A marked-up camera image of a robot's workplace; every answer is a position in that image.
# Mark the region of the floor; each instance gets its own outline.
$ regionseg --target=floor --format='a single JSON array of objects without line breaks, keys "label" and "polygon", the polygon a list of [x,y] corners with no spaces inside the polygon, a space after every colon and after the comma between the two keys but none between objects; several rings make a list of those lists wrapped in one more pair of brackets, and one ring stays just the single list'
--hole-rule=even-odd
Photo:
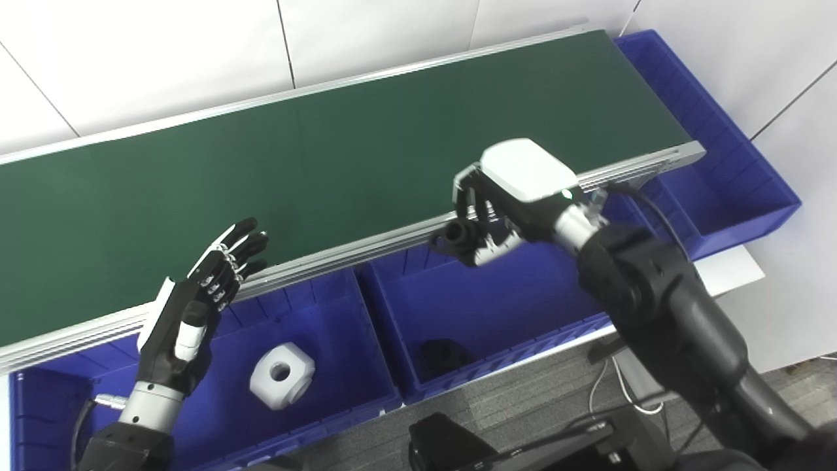
[{"label": "floor", "polygon": [[[588,412],[590,388],[601,371],[601,365],[588,364],[588,349],[588,345],[581,345],[474,381],[314,443],[291,456],[310,471],[409,470],[408,427],[436,411],[477,432],[498,450],[545,437]],[[793,375],[777,370],[764,377],[812,423],[837,419],[837,362],[814,360]],[[596,390],[594,408],[622,403],[624,397],[610,367]],[[679,399],[668,401],[665,409],[671,443],[677,449],[694,430],[697,419]],[[659,414],[652,417],[662,426],[660,419]],[[717,446],[714,437],[702,431],[689,450]]]}]

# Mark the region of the robotic arm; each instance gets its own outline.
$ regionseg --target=robotic arm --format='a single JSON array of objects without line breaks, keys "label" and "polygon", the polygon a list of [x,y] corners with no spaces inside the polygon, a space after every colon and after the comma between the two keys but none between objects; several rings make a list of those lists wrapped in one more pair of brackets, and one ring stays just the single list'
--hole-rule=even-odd
[{"label": "robotic arm", "polygon": [[227,229],[189,271],[186,278],[167,278],[154,315],[141,332],[136,383],[119,420],[99,430],[87,445],[77,469],[167,469],[174,453],[171,436],[177,415],[206,375],[212,353],[209,342],[220,312],[235,298],[244,280],[267,267],[249,258],[267,246],[267,235],[255,233],[256,219]]},{"label": "robotic arm", "polygon": [[577,258],[579,284],[604,306],[625,343],[725,447],[769,466],[811,432],[750,366],[743,337],[687,255],[643,227],[609,224],[572,170],[534,142],[486,149],[456,176],[454,206],[458,217],[432,235],[434,250],[477,267],[523,241],[566,249]]}]

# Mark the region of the blue plastic bin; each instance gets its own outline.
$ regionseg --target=blue plastic bin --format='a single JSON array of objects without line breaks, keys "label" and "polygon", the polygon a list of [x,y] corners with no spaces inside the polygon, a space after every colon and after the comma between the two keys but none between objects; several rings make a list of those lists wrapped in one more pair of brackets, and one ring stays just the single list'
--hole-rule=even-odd
[{"label": "blue plastic bin", "polygon": [[[294,342],[316,362],[311,388],[271,411],[249,391],[259,358]],[[206,379],[174,428],[172,469],[233,469],[340,432],[401,405],[357,279],[343,270],[225,311]],[[13,469],[69,468],[74,421],[97,393],[127,396],[136,373],[136,336],[12,375]],[[85,435],[113,422],[98,406]]]},{"label": "blue plastic bin", "polygon": [[782,225],[799,198],[663,39],[650,30],[615,43],[706,149],[698,162],[663,173],[646,188],[666,207],[691,255],[702,258]]},{"label": "blue plastic bin", "polygon": [[[647,225],[620,196],[605,215]],[[417,246],[369,262],[362,279],[407,404],[611,324],[578,286],[575,261],[547,244],[523,246],[479,269]],[[420,354],[434,339],[452,339],[478,360],[435,377]]]}]

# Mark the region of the metal connector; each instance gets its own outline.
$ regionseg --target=metal connector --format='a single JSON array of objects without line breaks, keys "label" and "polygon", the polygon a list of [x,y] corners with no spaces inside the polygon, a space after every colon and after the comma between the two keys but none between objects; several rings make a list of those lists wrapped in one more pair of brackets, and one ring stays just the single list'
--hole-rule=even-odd
[{"label": "metal connector", "polygon": [[117,411],[122,411],[128,403],[128,398],[124,396],[116,396],[114,394],[97,394],[96,397],[93,398],[93,402],[99,404],[100,406],[106,406]]}]

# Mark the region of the green conveyor belt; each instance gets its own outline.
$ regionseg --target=green conveyor belt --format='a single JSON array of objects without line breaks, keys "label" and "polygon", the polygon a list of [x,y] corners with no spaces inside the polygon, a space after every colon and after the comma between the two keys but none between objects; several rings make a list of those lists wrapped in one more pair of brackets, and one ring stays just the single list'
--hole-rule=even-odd
[{"label": "green conveyor belt", "polygon": [[577,173],[690,138],[602,31],[0,166],[0,345],[152,300],[228,225],[281,263],[451,210],[530,137]]}]

